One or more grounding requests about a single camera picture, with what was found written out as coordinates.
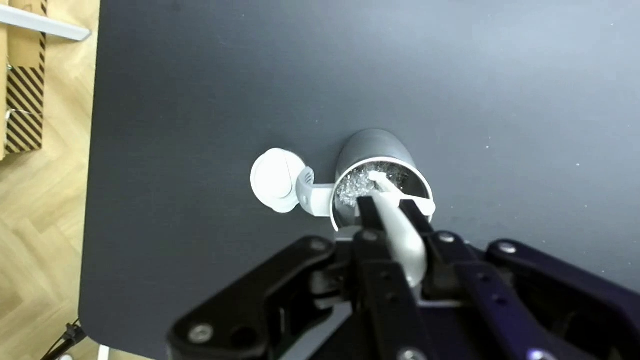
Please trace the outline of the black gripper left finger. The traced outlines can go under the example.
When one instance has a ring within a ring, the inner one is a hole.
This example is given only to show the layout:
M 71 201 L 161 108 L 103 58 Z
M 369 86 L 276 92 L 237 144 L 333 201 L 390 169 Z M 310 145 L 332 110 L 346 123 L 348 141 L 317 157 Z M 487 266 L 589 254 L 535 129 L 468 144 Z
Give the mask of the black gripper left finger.
M 351 240 L 303 236 L 178 318 L 170 360 L 277 360 L 340 302 L 351 313 L 310 360 L 425 360 L 424 324 L 382 212 L 369 199 L 360 207 Z

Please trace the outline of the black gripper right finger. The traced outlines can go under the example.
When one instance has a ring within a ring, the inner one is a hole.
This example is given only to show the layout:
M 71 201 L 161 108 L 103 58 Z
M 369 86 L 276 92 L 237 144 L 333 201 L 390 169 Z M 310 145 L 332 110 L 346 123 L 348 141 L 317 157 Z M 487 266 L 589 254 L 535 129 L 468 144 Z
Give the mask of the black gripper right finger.
M 640 293 L 511 238 L 483 251 L 400 212 L 427 248 L 425 291 L 459 297 L 503 360 L 640 360 Z

